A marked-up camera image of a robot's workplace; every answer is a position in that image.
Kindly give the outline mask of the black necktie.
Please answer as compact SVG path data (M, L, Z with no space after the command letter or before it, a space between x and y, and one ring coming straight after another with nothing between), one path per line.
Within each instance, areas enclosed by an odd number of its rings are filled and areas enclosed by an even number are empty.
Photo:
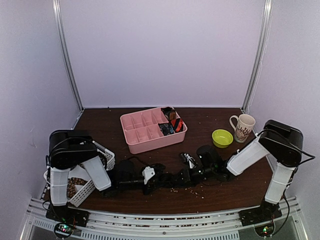
M181 184L179 184L179 172L176 174L173 174L173 186L170 188L188 188L188 187L195 187L196 186L196 185L181 185Z

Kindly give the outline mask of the white perforated plastic basket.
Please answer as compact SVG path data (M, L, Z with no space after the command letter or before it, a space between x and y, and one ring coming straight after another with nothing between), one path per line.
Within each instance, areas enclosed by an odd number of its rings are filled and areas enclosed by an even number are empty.
M50 187L50 200L55 207L65 206L68 203L79 207L82 202L96 189L94 181L85 170L79 165L68 169L58 169L56 167L47 167L43 177ZM67 187L69 177L82 178L88 181L72 198L67 198Z

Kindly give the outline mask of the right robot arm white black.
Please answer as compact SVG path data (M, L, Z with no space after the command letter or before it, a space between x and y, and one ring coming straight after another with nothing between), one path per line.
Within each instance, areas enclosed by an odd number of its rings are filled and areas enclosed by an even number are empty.
M294 127L275 120L268 120L264 128L245 147L237 150L228 160L222 160L210 145L203 145L196 151L200 166L182 170L178 174L184 186L195 186L209 178L228 182L242 174L247 168L267 155L277 160L262 206L256 210L259 220L268 220L275 212L282 196L291 184L298 167L304 163L303 133Z

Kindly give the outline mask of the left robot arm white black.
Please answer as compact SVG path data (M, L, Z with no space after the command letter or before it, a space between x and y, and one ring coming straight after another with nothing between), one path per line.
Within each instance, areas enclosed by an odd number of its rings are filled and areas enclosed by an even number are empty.
M132 189L137 185L147 194L156 189L153 180L166 182L162 177L165 169L163 164L146 165L141 178L135 178L132 161L123 160L108 170L107 165L102 163L102 155L101 146L86 131L55 130L50 134L49 153L46 156L50 203L53 215L61 222L72 218L71 209L66 207L67 192L70 171L76 167L84 169L100 192Z

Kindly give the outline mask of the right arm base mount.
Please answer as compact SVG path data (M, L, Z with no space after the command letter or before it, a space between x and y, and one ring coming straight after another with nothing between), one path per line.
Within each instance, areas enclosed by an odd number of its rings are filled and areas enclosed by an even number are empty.
M241 210L238 214L243 227L269 222L272 219L280 218L283 215L280 208L277 205L261 205L259 207Z

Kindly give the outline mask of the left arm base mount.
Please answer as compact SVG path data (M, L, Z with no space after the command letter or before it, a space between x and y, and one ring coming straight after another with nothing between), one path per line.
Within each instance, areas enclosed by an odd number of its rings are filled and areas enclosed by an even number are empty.
M77 227L86 227L90 213L85 210L68 207L55 207L47 210L45 217L57 222Z

